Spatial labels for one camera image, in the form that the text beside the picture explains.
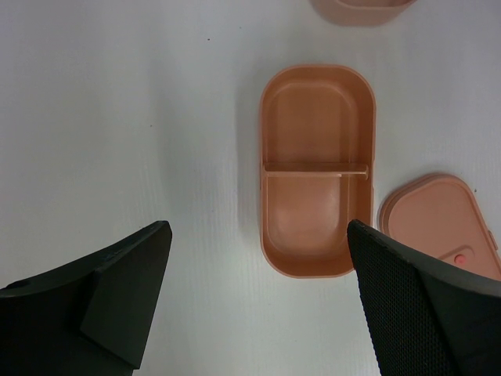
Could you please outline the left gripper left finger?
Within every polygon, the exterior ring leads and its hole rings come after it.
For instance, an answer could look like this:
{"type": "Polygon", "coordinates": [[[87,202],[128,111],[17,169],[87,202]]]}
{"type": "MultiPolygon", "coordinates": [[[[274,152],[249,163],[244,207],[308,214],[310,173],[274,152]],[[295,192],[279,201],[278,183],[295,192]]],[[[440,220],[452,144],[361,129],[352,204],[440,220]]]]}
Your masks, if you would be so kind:
{"type": "Polygon", "coordinates": [[[171,249],[157,221],[1,289],[3,375],[131,375],[141,367],[171,249]]]}

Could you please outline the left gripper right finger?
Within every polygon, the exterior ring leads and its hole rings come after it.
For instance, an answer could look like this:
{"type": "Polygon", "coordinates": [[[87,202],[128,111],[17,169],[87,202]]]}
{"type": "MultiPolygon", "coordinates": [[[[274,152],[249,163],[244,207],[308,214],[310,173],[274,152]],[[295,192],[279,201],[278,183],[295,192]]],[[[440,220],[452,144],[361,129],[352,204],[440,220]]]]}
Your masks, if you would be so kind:
{"type": "Polygon", "coordinates": [[[382,375],[498,375],[500,282],[409,248],[359,220],[347,228],[382,375]]]}

